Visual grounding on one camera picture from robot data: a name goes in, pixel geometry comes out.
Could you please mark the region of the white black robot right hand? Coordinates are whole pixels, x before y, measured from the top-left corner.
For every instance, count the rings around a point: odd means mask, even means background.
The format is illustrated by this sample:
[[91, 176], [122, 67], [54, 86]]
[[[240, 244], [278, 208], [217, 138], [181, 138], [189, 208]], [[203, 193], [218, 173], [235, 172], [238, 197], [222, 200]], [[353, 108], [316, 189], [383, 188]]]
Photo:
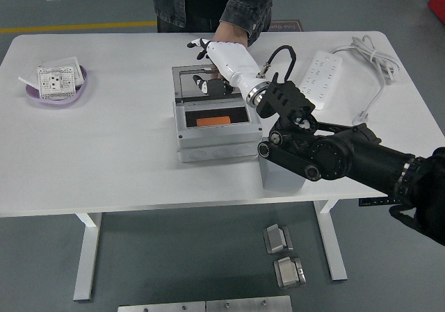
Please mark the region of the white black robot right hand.
[[254, 99], [269, 86], [269, 81], [258, 76], [260, 67], [242, 44], [198, 38], [187, 47], [200, 47], [202, 55], [209, 57], [222, 77], [238, 88], [251, 106], [255, 106]]

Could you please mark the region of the person's left hand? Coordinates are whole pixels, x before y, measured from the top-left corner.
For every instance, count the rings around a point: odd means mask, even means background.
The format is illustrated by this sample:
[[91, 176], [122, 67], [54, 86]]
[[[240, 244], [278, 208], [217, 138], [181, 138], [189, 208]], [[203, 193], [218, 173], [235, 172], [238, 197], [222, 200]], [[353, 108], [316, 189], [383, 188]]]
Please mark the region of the person's left hand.
[[213, 36], [213, 41], [232, 42], [248, 47], [248, 33], [241, 27], [221, 21]]

